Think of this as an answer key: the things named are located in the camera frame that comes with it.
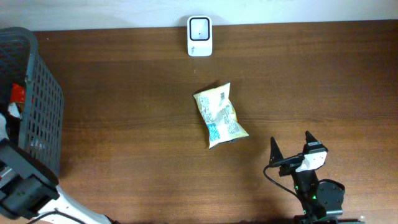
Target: white plastic bag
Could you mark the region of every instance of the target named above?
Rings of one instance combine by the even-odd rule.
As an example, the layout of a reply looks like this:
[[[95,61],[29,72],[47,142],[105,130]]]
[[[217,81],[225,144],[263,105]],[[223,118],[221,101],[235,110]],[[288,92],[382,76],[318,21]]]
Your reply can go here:
[[[209,129],[210,146],[249,136],[238,124],[229,97],[230,83],[195,94],[201,116]]]

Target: black cable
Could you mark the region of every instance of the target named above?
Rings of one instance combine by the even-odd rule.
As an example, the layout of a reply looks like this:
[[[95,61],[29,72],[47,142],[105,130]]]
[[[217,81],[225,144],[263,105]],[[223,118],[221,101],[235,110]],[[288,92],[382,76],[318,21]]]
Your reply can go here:
[[[47,217],[47,216],[49,216],[49,215],[60,215],[60,216],[63,216],[63,217],[65,217],[65,218],[69,218],[70,220],[73,220],[73,221],[75,221],[75,222],[77,222],[77,223],[79,223],[79,224],[86,224],[86,223],[80,221],[79,219],[77,219],[77,218],[75,218],[75,217],[71,217],[70,215],[65,214],[65,213],[62,213],[62,212],[60,212],[60,211],[58,211],[58,210],[55,210],[55,211],[53,211],[53,212],[48,212],[48,213],[42,215],[41,217],[36,218],[35,220],[32,220],[32,221],[30,221],[29,223],[26,223],[26,224],[33,224],[33,223],[36,223],[36,222],[38,222],[39,220],[41,220],[41,219],[43,219],[44,217]]]
[[[264,173],[264,176],[265,176],[269,181],[271,181],[273,184],[275,184],[276,186],[278,186],[278,187],[280,187],[280,188],[286,190],[287,192],[291,193],[292,195],[294,195],[294,196],[301,202],[301,199],[299,198],[299,196],[297,196],[296,193],[294,193],[293,191],[287,189],[286,187],[284,187],[284,186],[278,184],[276,181],[272,180],[272,179],[267,175],[266,170],[267,170],[268,168],[270,168],[269,165],[267,165],[267,166],[264,168],[264,170],[262,171],[262,172]]]

